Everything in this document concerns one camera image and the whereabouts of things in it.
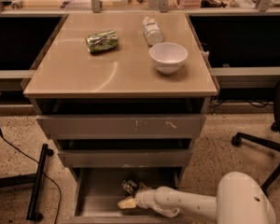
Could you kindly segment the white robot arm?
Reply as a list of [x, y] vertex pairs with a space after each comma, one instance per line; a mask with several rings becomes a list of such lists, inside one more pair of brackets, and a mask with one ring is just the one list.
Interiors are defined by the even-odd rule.
[[122, 183], [130, 196], [118, 202], [120, 209], [151, 209], [168, 218], [181, 210], [207, 217], [216, 224], [276, 224], [273, 206], [259, 184], [249, 175], [231, 172], [217, 186], [216, 196], [182, 192], [169, 187], [156, 189], [132, 180]]

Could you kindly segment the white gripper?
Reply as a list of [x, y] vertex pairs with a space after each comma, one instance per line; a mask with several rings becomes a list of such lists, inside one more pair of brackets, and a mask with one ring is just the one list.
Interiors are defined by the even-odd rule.
[[143, 182], [138, 184], [138, 189], [134, 197], [130, 196], [119, 201], [118, 208], [133, 209], [138, 205], [143, 209], [152, 209], [164, 217], [176, 217], [179, 214], [180, 209], [178, 207], [162, 207], [156, 203], [155, 197], [157, 191], [155, 189], [152, 189]]

